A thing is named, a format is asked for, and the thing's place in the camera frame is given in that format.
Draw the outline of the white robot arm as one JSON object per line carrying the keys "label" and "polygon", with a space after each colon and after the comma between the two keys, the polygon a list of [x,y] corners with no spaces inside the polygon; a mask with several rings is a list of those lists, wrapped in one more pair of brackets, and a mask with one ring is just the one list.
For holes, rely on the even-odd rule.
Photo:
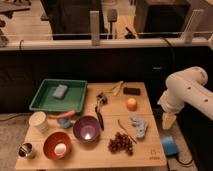
{"label": "white robot arm", "polygon": [[186,103],[213,120],[213,92],[205,88],[207,82],[207,72],[197,66],[175,72],[166,78],[167,89],[157,102],[163,109],[164,130],[172,127]]}

